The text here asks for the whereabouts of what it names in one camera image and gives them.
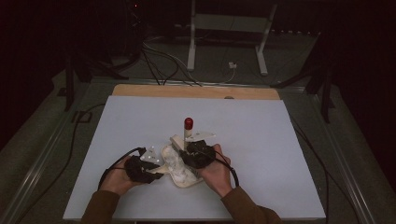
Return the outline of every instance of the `person's right hand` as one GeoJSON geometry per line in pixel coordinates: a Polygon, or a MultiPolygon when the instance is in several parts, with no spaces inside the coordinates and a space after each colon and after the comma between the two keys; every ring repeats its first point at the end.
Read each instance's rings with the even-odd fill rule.
{"type": "MultiPolygon", "coordinates": [[[[221,146],[215,144],[213,148],[218,152],[216,158],[224,161],[219,155],[222,155],[221,146]]],[[[231,165],[230,158],[224,156],[226,162],[231,165]]],[[[204,179],[206,184],[213,189],[221,198],[227,195],[233,188],[231,187],[230,170],[218,161],[213,161],[203,169],[197,170],[199,175],[204,179]]]]}

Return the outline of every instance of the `table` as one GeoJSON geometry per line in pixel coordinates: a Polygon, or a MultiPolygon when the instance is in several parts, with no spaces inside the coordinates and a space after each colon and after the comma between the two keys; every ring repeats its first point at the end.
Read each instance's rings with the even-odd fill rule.
{"type": "MultiPolygon", "coordinates": [[[[64,219],[81,218],[111,163],[135,147],[166,146],[169,137],[182,134],[186,116],[194,118],[194,130],[217,134],[206,142],[221,143],[241,187],[256,203],[284,219],[325,217],[286,107],[275,90],[119,85],[107,100],[64,219]]],[[[231,219],[204,182],[181,189],[168,175],[130,190],[113,218],[231,219]]]]}

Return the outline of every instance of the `dark background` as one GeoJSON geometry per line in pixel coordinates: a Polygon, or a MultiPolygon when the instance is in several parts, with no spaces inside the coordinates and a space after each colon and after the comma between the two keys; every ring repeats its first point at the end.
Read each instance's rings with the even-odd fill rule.
{"type": "MultiPolygon", "coordinates": [[[[129,32],[123,28],[127,22],[123,17],[127,13],[125,2],[136,4],[131,10],[161,35],[172,37],[176,34],[174,24],[190,22],[191,5],[185,0],[109,2],[0,3],[0,148],[52,91],[51,78],[64,69],[64,43],[97,60],[134,50],[134,45],[128,52],[119,50],[120,42],[134,40],[133,35],[124,39],[129,32]]],[[[241,16],[261,15],[268,8],[267,3],[254,0],[197,2],[197,10],[203,12],[241,16]]],[[[396,189],[392,175],[396,159],[394,8],[393,1],[282,1],[272,28],[277,34],[320,33],[303,70],[321,63],[333,65],[332,83],[340,88],[384,174],[396,189]]]]}

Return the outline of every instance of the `person's left hand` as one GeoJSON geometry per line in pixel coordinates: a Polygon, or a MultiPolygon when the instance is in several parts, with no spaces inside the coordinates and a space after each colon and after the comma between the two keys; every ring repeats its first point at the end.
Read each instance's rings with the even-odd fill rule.
{"type": "Polygon", "coordinates": [[[115,169],[108,172],[99,190],[107,190],[122,196],[129,189],[142,185],[143,183],[132,181],[124,170],[124,164],[131,157],[125,157],[120,163],[115,165],[115,169]]]}

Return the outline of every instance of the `hand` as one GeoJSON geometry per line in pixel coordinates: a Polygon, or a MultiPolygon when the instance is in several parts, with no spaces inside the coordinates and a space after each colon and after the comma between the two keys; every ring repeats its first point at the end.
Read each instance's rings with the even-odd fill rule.
{"type": "MultiPolygon", "coordinates": [[[[213,148],[218,152],[216,158],[224,161],[219,155],[222,155],[221,146],[215,144],[213,148]]],[[[225,161],[231,164],[231,160],[225,157],[225,161]]],[[[199,175],[204,179],[206,184],[213,189],[221,198],[227,195],[233,188],[231,187],[230,170],[218,161],[213,161],[203,169],[197,170],[199,175]]]]}
{"type": "Polygon", "coordinates": [[[122,161],[120,161],[120,163],[115,165],[116,169],[108,172],[99,190],[111,191],[122,196],[129,189],[143,184],[132,181],[126,174],[125,170],[123,170],[125,162],[130,158],[131,157],[125,157],[122,161]]]}

